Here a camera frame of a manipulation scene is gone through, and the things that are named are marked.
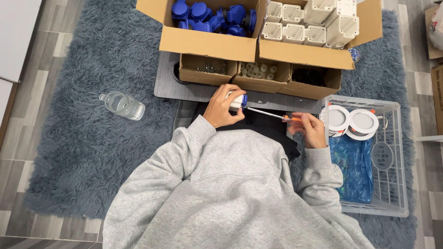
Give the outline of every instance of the blue plastic bag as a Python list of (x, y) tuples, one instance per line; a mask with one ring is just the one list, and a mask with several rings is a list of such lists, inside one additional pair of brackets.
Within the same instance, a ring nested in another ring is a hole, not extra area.
[(338, 188), (341, 200), (370, 203), (373, 192), (371, 165), (372, 138), (357, 141), (346, 135), (329, 138), (332, 163), (343, 172), (343, 186)]

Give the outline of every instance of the black cloth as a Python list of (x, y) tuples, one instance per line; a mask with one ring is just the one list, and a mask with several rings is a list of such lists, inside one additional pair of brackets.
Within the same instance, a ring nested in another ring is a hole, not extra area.
[[(205, 113), (208, 103), (199, 103), (192, 117), (192, 122), (197, 118), (198, 115)], [(286, 115), (284, 111), (266, 110), (268, 113), (276, 114), (279, 116)], [(236, 115), (236, 112), (229, 111), (231, 115)], [(262, 113), (254, 112), (251, 110), (244, 110), (243, 114), (245, 118), (238, 121), (235, 124), (230, 124), (227, 126), (218, 127), (217, 131), (229, 131), (229, 130), (241, 130), (249, 129), (260, 133), (263, 136), (269, 137), (281, 144), (283, 146), (284, 152), (288, 159), (291, 161), (294, 158), (300, 156), (300, 152), (297, 150), (297, 142), (286, 136), (286, 123), (282, 122), (280, 119), (265, 115)]]

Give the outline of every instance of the laundry basket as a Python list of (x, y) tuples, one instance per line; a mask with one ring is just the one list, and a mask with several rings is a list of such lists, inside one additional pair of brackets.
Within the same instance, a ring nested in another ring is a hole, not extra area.
[[(409, 215), (409, 209), (404, 176), (400, 105), (397, 102), (338, 95), (330, 95), (326, 97), (323, 106), (328, 105), (328, 103), (331, 103), (332, 105), (340, 105), (348, 110), (373, 109), (375, 110), (375, 115), (385, 117), (388, 122), (387, 128), (383, 129), (384, 119), (380, 119), (380, 127), (378, 128), (376, 135), (373, 137), (372, 146), (377, 142), (385, 142), (390, 146), (393, 152), (393, 163), (387, 170), (379, 170), (371, 162), (374, 181), (372, 202), (369, 204), (361, 204), (340, 201), (342, 204), (342, 211), (359, 214), (407, 217)], [(328, 112), (326, 112), (326, 127), (329, 127), (328, 116)]]

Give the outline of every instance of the right hand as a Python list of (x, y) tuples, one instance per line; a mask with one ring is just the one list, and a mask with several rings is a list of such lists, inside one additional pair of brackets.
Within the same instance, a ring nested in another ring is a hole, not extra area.
[(326, 148), (325, 123), (310, 113), (292, 113), (293, 117), (302, 120), (302, 124), (293, 122), (288, 131), (294, 135), (296, 132), (303, 133), (308, 149)]
[(221, 85), (219, 89), (214, 93), (211, 100), (209, 101), (208, 107), (206, 107), (205, 118), (214, 128), (225, 125), (233, 125), (237, 121), (245, 118), (241, 107), (237, 110), (237, 115), (232, 116), (229, 113), (229, 105), (234, 101), (235, 98), (246, 94), (246, 91), (240, 89), (240, 87), (232, 84)]

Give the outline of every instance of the clear water bottle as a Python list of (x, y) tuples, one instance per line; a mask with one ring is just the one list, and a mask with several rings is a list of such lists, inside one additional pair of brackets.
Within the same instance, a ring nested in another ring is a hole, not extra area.
[(140, 120), (144, 113), (144, 105), (133, 97), (121, 92), (100, 94), (99, 99), (105, 102), (105, 106), (111, 112), (127, 117), (132, 120)]

